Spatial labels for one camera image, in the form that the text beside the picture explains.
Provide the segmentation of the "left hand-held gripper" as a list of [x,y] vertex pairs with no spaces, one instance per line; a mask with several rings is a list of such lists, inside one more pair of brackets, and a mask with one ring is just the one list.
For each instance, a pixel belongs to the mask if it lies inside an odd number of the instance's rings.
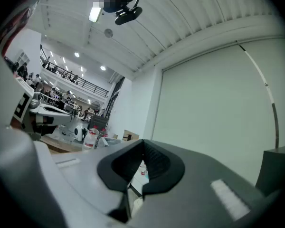
[[[40,93],[35,92],[23,78],[16,77],[17,83],[24,90],[13,117],[20,122],[21,129],[26,132],[32,140],[39,141],[41,135],[52,134],[62,124],[71,121],[68,112],[47,104],[41,104]],[[60,113],[63,115],[43,116],[39,110]]]

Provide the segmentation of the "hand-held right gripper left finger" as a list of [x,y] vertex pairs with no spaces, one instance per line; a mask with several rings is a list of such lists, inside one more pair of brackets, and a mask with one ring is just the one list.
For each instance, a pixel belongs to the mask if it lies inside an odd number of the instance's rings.
[[0,184],[24,228],[144,228],[126,192],[110,190],[97,165],[108,149],[52,155],[22,131],[0,128]]

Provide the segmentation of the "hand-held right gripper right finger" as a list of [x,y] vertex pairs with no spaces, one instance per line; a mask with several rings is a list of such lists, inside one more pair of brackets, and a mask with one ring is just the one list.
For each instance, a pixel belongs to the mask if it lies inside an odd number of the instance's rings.
[[173,145],[148,141],[145,150],[181,164],[150,179],[133,228],[265,228],[279,192],[265,196],[214,158]]

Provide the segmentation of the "white rounded device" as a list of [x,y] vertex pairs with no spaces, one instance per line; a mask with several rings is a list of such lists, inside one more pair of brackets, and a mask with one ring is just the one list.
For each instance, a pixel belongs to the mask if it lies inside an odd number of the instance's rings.
[[74,129],[75,139],[79,142],[83,142],[83,140],[85,139],[86,133],[87,133],[86,128],[82,128],[80,125],[78,125]]

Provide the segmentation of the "standing fan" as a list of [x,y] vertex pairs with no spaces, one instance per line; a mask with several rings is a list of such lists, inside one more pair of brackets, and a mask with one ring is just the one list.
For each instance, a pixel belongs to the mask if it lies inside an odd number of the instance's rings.
[[90,108],[93,110],[94,114],[99,114],[101,110],[101,105],[98,101],[94,101],[90,104]]

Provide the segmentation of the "black balcony railing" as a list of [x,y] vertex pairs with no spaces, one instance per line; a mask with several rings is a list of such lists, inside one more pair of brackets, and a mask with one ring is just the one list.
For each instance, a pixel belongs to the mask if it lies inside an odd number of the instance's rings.
[[51,72],[52,74],[55,74],[58,77],[61,77],[62,79],[65,79],[68,82],[71,82],[72,84],[75,84],[79,86],[82,89],[87,90],[89,93],[96,94],[100,97],[107,97],[109,91],[105,90],[104,88],[93,84],[92,82],[83,79],[79,76],[79,74],[74,74],[74,71],[69,70],[68,67],[62,67],[55,63],[55,60],[51,59],[52,54],[49,52],[49,54],[46,54],[45,48],[43,45],[40,45],[40,55],[39,60],[41,66],[46,69],[47,71]]

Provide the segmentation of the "clear water bottle red cap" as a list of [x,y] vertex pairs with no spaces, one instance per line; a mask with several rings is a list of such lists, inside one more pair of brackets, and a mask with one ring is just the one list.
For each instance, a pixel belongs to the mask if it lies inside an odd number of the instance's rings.
[[98,138],[97,138],[97,145],[96,148],[104,148],[107,145],[106,137],[108,136],[106,129],[102,129],[99,132]]
[[97,126],[94,126],[93,128],[89,129],[83,142],[83,151],[92,150],[96,146],[96,142],[98,139],[99,131],[97,129]]

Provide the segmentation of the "dark grey ribbed case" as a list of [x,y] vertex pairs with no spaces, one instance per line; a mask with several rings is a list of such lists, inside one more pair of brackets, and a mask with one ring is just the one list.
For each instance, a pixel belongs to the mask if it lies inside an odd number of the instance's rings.
[[87,129],[96,128],[97,130],[101,131],[102,129],[106,128],[108,122],[108,118],[104,118],[98,115],[93,115],[90,119]]

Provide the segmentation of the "cardboard box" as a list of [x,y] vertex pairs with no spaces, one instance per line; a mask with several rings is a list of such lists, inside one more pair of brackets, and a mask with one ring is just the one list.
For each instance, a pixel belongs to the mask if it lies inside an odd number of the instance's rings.
[[133,132],[130,132],[128,130],[125,130],[124,133],[123,133],[123,138],[122,140],[123,141],[131,141],[131,140],[138,140],[139,139],[139,135],[133,133]]

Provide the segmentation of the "black cabinet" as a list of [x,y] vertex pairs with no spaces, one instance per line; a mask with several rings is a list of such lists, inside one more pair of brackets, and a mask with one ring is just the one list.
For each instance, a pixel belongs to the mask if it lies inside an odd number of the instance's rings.
[[256,188],[265,196],[285,185],[285,146],[263,152]]

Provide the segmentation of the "large white roller screen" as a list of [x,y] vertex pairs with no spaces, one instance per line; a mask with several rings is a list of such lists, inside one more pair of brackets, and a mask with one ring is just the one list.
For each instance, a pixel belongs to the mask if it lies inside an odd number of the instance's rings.
[[[285,146],[285,38],[242,44],[271,89]],[[213,157],[256,184],[263,152],[275,147],[272,106],[262,79],[238,46],[163,73],[154,140]]]

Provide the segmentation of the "person's red clothing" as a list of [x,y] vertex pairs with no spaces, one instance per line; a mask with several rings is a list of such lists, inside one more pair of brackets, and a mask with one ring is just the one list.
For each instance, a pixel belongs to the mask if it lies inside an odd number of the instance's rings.
[[13,39],[26,26],[40,0],[18,0],[0,25],[0,53],[4,57]]

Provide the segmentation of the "rectangular ceiling light panel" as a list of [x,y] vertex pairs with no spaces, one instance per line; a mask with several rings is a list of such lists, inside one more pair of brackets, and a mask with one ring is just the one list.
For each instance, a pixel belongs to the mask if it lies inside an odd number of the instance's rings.
[[99,7],[92,7],[90,14],[89,14],[89,21],[96,23],[101,15],[102,8]]

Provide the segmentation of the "thin screen edge strip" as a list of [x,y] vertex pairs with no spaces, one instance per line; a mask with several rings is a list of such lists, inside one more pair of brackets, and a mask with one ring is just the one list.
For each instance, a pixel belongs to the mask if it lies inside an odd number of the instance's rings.
[[245,54],[247,55],[247,57],[250,59],[250,61],[252,62],[252,64],[254,65],[255,69],[257,70],[257,72],[259,73],[262,82],[266,88],[269,100],[270,100],[270,104],[272,106],[272,111],[273,111],[273,116],[274,116],[274,124],[275,124],[275,149],[279,148],[279,123],[278,123],[278,116],[277,116],[277,110],[276,110],[276,106],[275,106],[275,101],[271,92],[271,89],[269,87],[269,84],[263,74],[263,72],[261,71],[260,67],[258,66],[258,64],[256,63],[256,61],[252,58],[252,56],[248,53],[248,51],[240,44],[240,42],[238,40],[236,40],[237,45],[245,52]]

